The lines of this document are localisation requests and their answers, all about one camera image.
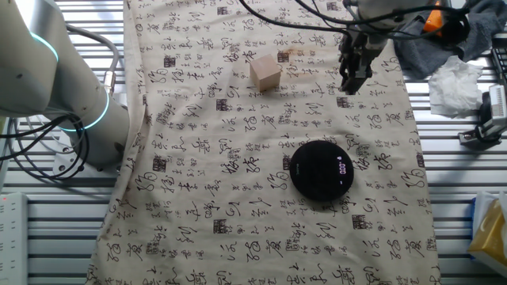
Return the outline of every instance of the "glowing cyan ring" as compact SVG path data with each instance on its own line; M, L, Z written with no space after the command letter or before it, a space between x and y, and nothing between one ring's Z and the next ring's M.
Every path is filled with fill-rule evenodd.
M108 107L109 107L109 95L107 94L107 92L105 93L105 96L106 96L107 100L105 102L105 108L104 108L104 111L102 112L102 114L93 123L87 125L86 127L83 127L82 129L85 129L85 130L89 129L89 128L93 127L95 124L97 124L98 122L100 122L102 120L102 118L104 118L105 113L108 111ZM62 131L76 131L75 129L69 130L69 129L66 129L63 127L60 127L60 129L62 129Z
M56 53L56 50L53 46L51 46L45 39L41 38L40 36L38 36L37 34L34 34L33 32L30 32L32 34L32 37L36 40L38 40L39 42L41 42L43 45L45 45L46 47L48 47L51 51L53 51L53 54L55 55L56 57L56 62L58 62L58 54Z

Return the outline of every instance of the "orange object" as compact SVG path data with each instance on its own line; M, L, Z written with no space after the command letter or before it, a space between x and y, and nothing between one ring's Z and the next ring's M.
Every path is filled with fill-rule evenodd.
M435 6L440 6L440 1L436 2ZM423 31L425 32L433 32L437 29L442 28L444 25L444 21L442 19L442 11L433 10L426 21L425 27ZM438 36L442 37L442 32L437 33Z

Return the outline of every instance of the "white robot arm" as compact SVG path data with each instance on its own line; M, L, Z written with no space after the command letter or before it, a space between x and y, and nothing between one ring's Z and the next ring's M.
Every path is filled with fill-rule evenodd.
M74 48L53 0L0 1L0 116L64 113L81 118L90 138L87 161L103 166L123 156L126 107L119 105ZM112 72L106 74L112 78ZM62 123L75 144L71 123Z

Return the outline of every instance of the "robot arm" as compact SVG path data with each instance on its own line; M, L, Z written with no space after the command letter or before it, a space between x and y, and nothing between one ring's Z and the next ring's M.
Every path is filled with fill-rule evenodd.
M9 27L0 30L0 116L54 119L74 113L90 137L87 161L119 162L128 135L127 109L76 51L54 0L0 1L0 25ZM73 125L60 127L76 145Z
M427 5L427 0L344 0L344 6L357 6L358 20L367 20L383 16L397 10L407 10ZM348 25L349 34L345 35L340 45L340 74L343 77L340 91L347 95L355 94L364 82L372 76L371 64L387 44L387 38L378 33L381 29L388 32L413 19L415 15L389 18L365 25Z

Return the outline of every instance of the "black cable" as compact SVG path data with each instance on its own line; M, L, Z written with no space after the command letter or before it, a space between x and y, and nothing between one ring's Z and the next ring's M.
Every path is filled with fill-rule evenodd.
M287 23L284 23L284 22L281 22L281 21L275 21L275 20L269 19L269 18L267 18L267 17L265 17L265 16L263 16L263 15L255 12L248 4L245 3L245 0L239 0L239 1L255 17L258 17L261 20L264 20L264 21L266 21L266 22L268 22L270 24L279 25L279 26L286 27L286 28L309 29L309 30L324 31L324 32L339 32L339 33L345 34L347 36L350 36L350 34L348 33L348 31L353 31L353 32L364 33L364 34L367 34L367 35L381 35L381 36L385 36L386 38L392 39L392 40L417 40L417 39L424 39L424 38L428 38L428 37L436 35L442 29L442 28L439 28L439 29L437 29L437 30L435 30L433 32L428 32L428 33L425 33L425 34L420 35L420 36L415 36L415 35L411 35L411 34L409 34L407 32L402 32L402 31L369 32L369 31L360 31L360 30L357 30L357 29L354 29L354 28L337 28L337 27L333 27L332 25L330 25L326 20L329 20L329 21L332 21L332 22L336 22L336 21L339 21L339 20L337 20L335 18L332 18L332 17L327 17L327 16L321 14L320 12L317 12L317 11L312 10L312 9L310 9L309 11L310 12L314 11L315 12L314 14L317 15L318 17L320 17L329 26L329 28L323 28L323 27L318 27L318 26L309 26L309 25L293 25L293 24L287 24ZM432 6L425 6L425 7L420 7L420 8L426 8L427 10L429 10L429 7L432 7ZM388 35L388 33L397 33L397 32L411 35L411 37Z
M18 134L18 135L10 135L10 134L0 135L0 139L13 139L13 138L18 138L18 137L24 137L26 135L32 135L32 134L35 134L35 133L37 133L39 131L45 130L48 127L52 127L52 129L53 129L56 126L58 126L59 124L61 124L64 120L67 120L67 116L60 116L60 117L52 120L51 122L46 123L42 127L38 127L37 129L33 129L31 131L26 131L26 132Z
M12 153L10 155L6 155L4 157L1 157L0 158L0 162L1 161L5 161L5 160L8 160L8 159L12 159L12 158L15 158L15 157L18 157L24 153L26 153L27 151L29 151L33 146L35 146L48 132L52 131L55 127L57 127L58 125L56 124L52 124L50 127L48 127L45 131L43 131L42 134L40 134L40 136L37 138L37 139L34 139L32 143L30 143L26 148L18 151L17 153Z
M440 10L440 11L444 11L444 12L454 13L455 15L459 16L460 18L463 18L465 16L465 14L470 12L470 10L467 8L454 9L454 8L445 7L445 6L421 6L421 7L411 8L411 9L399 10L399 11L396 11L393 13L385 14L385 15L378 16L378 17L373 17L373 18L370 18L367 20L347 21L347 20L339 20L337 18L329 17L329 16L326 16L322 13L319 13L319 12L315 11L314 9L312 9L311 7L309 7L309 5L307 5L302 0L295 0L295 1L298 4L300 4L304 9L308 10L308 12L314 14L315 16L320 17L321 19L326 19L330 22L342 24L342 25L371 24L371 23L375 23L375 22L378 22L381 20L390 19L393 17L403 16L403 15L406 15L409 13L416 13L416 12L422 12L422 11L428 11L428 10Z
M81 165L76 169L76 171L74 171L70 176L68 177L61 177L65 174L67 174L68 172L70 172L77 164L78 162L78 158L76 158L74 160L74 162L72 163L72 165L65 171L61 172L60 174L56 174L56 175L48 175L46 173L44 173L42 170L40 170L36 165L35 163L28 157L28 155L26 154L23 154L27 160L27 162L29 162L33 168L39 172L41 175L37 175L37 174L34 174L32 173L30 170L26 169L22 164L21 162L17 159L17 157L13 158L14 161L19 165L19 167L24 170L28 175L34 177L34 178L37 178L37 179L40 179L40 178L46 178L46 179L49 179L49 180L56 180L56 181L62 181L62 180L66 180L66 179L69 179L69 178L72 178L74 177L75 175L77 175L79 172L81 172L83 169L84 169L84 164L86 163L86 160L88 158L88 154L90 152L90 141L89 141L89 138L88 138L88 134L86 133L86 130L83 129L83 126L82 126L82 123L79 119L75 119L74 117L70 116L68 118L68 120L70 120L72 122L72 124L74 125L75 129L76 129L76 132L78 134L78 138L79 138L79 151L78 151L78 158L81 156L81 152L82 152L82 149L83 149L83 145L82 145L82 139L81 138L81 135L84 135L85 136L85 141L86 141L86 151L85 151L85 155L84 157L82 158L82 163ZM15 122L15 120L12 120L10 121L10 128L11 128L11 125L12 125L12 122ZM20 148L22 148L22 145L21 145L21 140L19 138L17 138L17 141L18 141L18 144L20 146ZM9 149L11 152L13 152L13 147L12 147L12 142L11 140L9 139L8 140L8 143L9 143Z
M311 0L314 4L314 7L315 9L317 10L317 12L320 14L320 15L323 15L322 13L320 13L320 10L317 6L317 3L315 2L315 0ZM334 27L332 26L325 18L323 17L320 17L324 23L326 23L327 26L331 27L331 28L335 28L335 29L339 29L338 27ZM442 30L442 27L438 28L437 30L435 31L432 31L432 32L427 32L423 35L413 35L411 33L408 33L408 32L403 32L403 31L399 31L399 30L382 30L382 29L379 29L379 28L376 28L370 24L367 24L368 27L376 30L376 32L369 32L369 31L360 31L360 30L356 30L354 28L347 28L347 30L349 31L353 31L353 32L362 32L362 33L365 33L365 34L368 34L368 35L381 35L381 36L385 36L386 38L388 39L391 39L391 40L418 40L418 39L424 39L424 38L428 38L428 37L431 37L431 36L435 36L438 32L440 32ZM388 35L390 33L401 33L401 34L405 34L405 35L408 35L408 36L391 36L391 35Z
M80 139L80 137L82 135L82 132L81 132L82 123L81 124L77 124L73 120L73 118L69 118L69 120L73 123L74 127L76 128L76 131L78 132L78 138ZM21 144L20 138L17 138L17 144L19 145L20 149L23 148L23 145ZM79 151L78 151L78 158L81 155L81 152L82 152L82 146L80 145L79 146ZM37 165L29 158L28 155L23 154L23 156L25 156L25 159L27 160L27 162L29 162L37 172L39 172L40 174L42 174L42 176L40 178L48 178L48 179L56 179L58 177L61 177L61 176L65 175L65 174L67 174L68 172L70 172L75 167L75 165L78 162L78 159L75 159L74 162L72 163L72 165L67 170L61 172L60 174L49 176L46 173L42 172L40 169L38 169Z
M248 4L245 3L245 0L239 0L241 4L247 9L252 15L255 17L258 17L261 20L264 20L270 24L273 25L279 25L285 28L294 28L294 29L310 29L315 31L323 31L323 32L341 32L343 34L348 35L347 31L344 28L324 28L324 27L318 27L318 26L309 26L309 25L294 25L294 24L287 24L281 21L274 21L272 19L269 19L257 12L255 12Z

